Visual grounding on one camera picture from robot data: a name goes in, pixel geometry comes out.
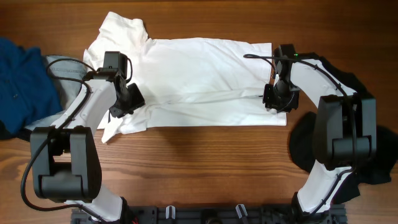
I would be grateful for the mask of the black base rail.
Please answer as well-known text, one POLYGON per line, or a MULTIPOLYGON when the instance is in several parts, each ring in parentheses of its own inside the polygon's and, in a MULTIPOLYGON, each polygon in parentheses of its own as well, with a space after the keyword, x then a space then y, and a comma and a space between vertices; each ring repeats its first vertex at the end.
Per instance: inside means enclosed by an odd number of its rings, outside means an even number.
MULTIPOLYGON (((238 206, 226 208, 164 208, 130 207, 135 216, 127 223, 161 224, 161 223, 301 223, 293 218, 290 205, 265 205, 261 207, 246 207, 245 212, 238 213, 238 206)), ((307 220, 303 223, 347 224, 344 205, 332 205, 322 220, 307 220)), ((79 210, 72 210, 70 223, 100 223, 88 214, 79 210)))

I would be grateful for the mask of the blue shirt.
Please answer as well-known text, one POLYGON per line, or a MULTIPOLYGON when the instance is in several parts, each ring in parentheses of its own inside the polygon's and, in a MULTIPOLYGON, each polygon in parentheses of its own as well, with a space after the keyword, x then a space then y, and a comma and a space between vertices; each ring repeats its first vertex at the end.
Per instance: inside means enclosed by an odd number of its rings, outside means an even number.
POLYGON ((1 39, 1 121, 14 134, 62 110, 41 51, 1 39))

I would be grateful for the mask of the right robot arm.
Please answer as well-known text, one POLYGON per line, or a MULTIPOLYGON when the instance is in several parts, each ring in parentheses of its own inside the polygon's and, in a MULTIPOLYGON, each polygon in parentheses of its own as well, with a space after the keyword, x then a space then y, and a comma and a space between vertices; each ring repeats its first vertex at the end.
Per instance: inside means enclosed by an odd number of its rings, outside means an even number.
POLYGON ((284 44, 270 58, 275 82, 265 86, 265 108, 289 113, 297 109, 302 91, 318 110, 315 163, 293 197, 292 211, 298 222, 322 220, 345 179, 376 153, 376 100, 353 74, 315 53, 298 54, 284 44))

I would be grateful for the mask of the white polo shirt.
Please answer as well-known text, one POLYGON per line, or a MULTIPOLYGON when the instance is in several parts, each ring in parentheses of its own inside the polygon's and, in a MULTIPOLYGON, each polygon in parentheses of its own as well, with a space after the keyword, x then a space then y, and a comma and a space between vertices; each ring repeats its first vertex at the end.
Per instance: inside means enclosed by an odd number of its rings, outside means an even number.
POLYGON ((109 12, 83 60, 99 68, 107 51, 127 55, 132 62, 127 74, 146 103, 122 118, 106 114, 100 123, 102 142, 154 127, 286 125, 285 113, 262 104, 271 77, 262 56, 271 50, 270 43, 151 39, 141 19, 109 12))

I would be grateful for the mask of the dark garment under blue shirt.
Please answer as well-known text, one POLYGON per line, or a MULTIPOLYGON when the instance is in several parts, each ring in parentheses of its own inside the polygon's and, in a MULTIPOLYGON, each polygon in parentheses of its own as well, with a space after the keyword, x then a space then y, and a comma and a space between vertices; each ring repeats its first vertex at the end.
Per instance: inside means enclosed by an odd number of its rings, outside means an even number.
POLYGON ((2 121, 0 122, 0 140, 9 140, 9 139, 18 138, 23 141, 29 142, 31 133, 32 133, 31 130, 22 128, 19 132, 12 134, 6 129, 4 123, 2 121))

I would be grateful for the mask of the light grey shirt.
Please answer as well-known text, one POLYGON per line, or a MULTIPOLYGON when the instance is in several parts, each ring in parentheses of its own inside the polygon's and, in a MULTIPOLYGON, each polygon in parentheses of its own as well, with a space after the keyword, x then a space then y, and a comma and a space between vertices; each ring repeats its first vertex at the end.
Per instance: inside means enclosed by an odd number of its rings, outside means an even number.
MULTIPOLYGON (((56 77, 75 78, 81 80, 86 75, 86 67, 79 63, 72 61, 72 58, 62 55, 45 55, 43 56, 45 67, 54 60, 67 58, 50 66, 49 73, 56 77)), ((78 82, 67 80, 53 80, 60 104, 62 106, 61 112, 55 113, 46 118, 34 121, 33 123, 25 126, 26 129, 33 130, 36 127, 50 126, 55 120, 59 119, 62 114, 69 108, 75 98, 80 92, 81 84, 78 82)))

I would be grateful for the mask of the black shirt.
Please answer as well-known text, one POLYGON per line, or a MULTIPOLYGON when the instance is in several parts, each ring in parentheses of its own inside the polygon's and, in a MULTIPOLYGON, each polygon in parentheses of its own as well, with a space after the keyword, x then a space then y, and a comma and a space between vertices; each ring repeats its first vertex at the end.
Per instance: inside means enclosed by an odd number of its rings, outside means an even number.
POLYGON ((319 60, 324 71, 354 90, 348 98, 352 108, 331 94, 319 97, 318 113, 305 114, 291 132, 289 150, 293 162, 307 172, 316 163, 327 171, 354 167, 330 196, 335 204, 341 204, 360 195, 361 183, 391 181, 390 171, 397 162, 397 134, 376 125, 376 100, 354 74, 338 70, 324 57, 319 60))

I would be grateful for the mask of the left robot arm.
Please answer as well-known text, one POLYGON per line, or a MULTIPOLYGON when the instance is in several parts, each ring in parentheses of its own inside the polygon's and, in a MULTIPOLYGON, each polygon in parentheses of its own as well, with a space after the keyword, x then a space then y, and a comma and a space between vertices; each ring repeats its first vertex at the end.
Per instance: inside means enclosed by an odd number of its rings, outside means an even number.
POLYGON ((26 180, 32 174, 36 196, 57 206, 76 208, 96 223, 137 223, 126 200, 102 184, 102 170, 93 136, 105 113, 122 118, 144 106, 136 84, 130 84, 132 62, 121 52, 105 52, 103 66, 90 68, 79 81, 81 90, 64 114, 48 127, 30 135, 31 159, 21 181, 21 197, 34 210, 26 180))

